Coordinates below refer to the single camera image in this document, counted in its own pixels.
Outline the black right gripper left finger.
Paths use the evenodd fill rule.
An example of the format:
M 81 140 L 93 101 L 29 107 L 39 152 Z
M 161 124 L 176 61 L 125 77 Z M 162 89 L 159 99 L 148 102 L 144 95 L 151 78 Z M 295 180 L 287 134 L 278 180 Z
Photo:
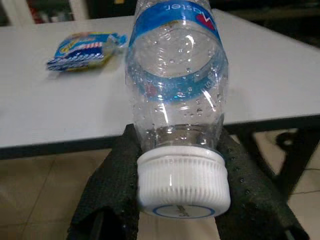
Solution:
M 88 179 L 66 240 L 137 240 L 137 160 L 141 154 L 135 127 L 128 124 Z

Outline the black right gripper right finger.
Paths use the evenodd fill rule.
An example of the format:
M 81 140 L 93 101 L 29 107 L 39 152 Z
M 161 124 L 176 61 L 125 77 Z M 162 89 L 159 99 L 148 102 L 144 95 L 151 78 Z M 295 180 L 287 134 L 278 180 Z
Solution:
M 223 129 L 218 151 L 230 189 L 228 211 L 215 218 L 220 240 L 309 240 L 272 179 Z

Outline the clear plastic water bottle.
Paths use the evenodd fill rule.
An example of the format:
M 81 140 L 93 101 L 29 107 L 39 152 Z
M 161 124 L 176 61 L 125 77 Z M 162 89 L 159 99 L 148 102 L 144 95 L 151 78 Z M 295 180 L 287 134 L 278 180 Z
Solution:
M 209 0 L 137 0 L 125 83 L 142 149 L 137 198 L 145 213 L 201 219 L 230 207 L 217 151 L 228 73 Z

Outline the blue yellow snack wrapper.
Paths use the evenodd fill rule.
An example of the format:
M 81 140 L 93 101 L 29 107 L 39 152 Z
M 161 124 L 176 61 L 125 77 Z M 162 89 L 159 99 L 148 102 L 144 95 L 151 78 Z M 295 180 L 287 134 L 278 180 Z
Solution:
M 127 43 L 117 32 L 89 31 L 68 36 L 58 46 L 46 69 L 56 72 L 82 71 L 103 66 Z

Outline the white framed bookshelf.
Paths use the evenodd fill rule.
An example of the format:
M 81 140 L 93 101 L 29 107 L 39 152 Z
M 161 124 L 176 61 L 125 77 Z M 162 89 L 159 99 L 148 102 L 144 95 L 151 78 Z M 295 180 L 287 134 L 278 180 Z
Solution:
M 87 0 L 0 0 L 0 27 L 89 18 Z

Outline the white table with black frame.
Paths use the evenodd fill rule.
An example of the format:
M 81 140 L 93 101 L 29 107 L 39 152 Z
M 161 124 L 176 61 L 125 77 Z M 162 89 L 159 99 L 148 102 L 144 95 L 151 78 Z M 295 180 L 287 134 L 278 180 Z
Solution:
M 214 18 L 230 67 L 224 124 L 248 150 L 253 133 L 297 129 L 275 182 L 290 195 L 320 141 L 320 49 L 229 13 Z M 134 17 L 0 27 L 0 160 L 109 148 L 132 121 L 124 60 L 49 72 L 74 32 L 129 34 Z

